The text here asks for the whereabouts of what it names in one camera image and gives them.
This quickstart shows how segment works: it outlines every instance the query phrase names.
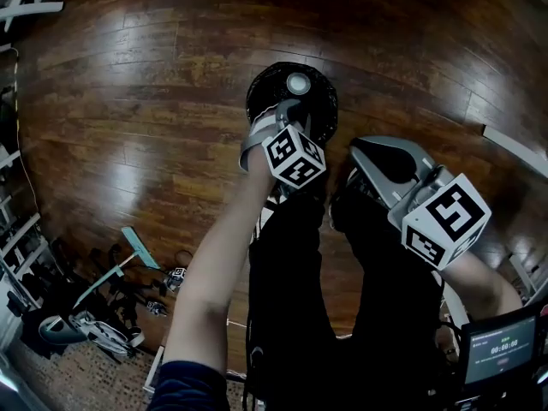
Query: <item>wooden floor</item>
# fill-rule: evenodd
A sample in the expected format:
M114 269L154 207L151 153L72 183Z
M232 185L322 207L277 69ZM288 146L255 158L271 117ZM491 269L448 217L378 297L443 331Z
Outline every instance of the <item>wooden floor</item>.
M241 174L247 88L277 61L312 65L338 91L331 188L352 138L405 137L491 204L476 247L489 265L545 251L546 182L480 137L488 124L546 156L548 10L535 0L64 1L16 44L21 139L46 232L81 254L126 224L164 269L194 251ZM331 322L349 333L362 271L326 221L321 252ZM390 273L371 284L388 295ZM230 319L246 315L244 273ZM140 324L156 349L167 322L140 312ZM245 371L233 325L229 368Z

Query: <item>sleeve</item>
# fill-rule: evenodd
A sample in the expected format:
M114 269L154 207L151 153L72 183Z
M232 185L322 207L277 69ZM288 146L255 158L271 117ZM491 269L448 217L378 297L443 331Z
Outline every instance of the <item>sleeve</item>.
M226 379L210 367L175 360L160 367L147 411L229 411Z

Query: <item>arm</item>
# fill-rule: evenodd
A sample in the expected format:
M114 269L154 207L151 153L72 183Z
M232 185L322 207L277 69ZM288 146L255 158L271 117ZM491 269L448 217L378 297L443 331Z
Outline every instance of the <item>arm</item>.
M261 146L248 156L249 174L205 235L177 296L164 363L198 362L226 372L226 318L247 249L273 178Z
M441 276L474 319L496 317L521 307L514 287L472 253L463 253Z

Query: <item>leg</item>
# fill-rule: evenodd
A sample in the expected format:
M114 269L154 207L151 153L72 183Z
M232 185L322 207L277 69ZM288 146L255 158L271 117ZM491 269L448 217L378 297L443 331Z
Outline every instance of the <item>leg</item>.
M261 347L263 358L252 392L269 407L309 399L316 379L331 366L336 338L321 294L319 226L324 207L311 195L281 204L249 248L248 352Z
M432 374L442 294L432 268L400 244L386 209L363 192L345 190L332 212L364 269L360 311L347 347L349 360L360 367L354 372L364 375L350 383L362 391L365 382L371 385L367 372L393 390L423 391L425 376Z

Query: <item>black pants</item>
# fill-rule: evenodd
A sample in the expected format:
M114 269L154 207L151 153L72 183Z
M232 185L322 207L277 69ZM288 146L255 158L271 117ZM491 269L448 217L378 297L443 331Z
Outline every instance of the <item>black pants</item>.
M304 194L279 205L249 248L248 351L260 348L260 363L248 376L251 391L271 409L304 402L375 406L372 397L385 394L399 401L422 393L433 375L441 288L431 268L400 245L377 203L340 199L335 210L364 269L360 311L347 340L336 338L322 298L324 207L317 200Z

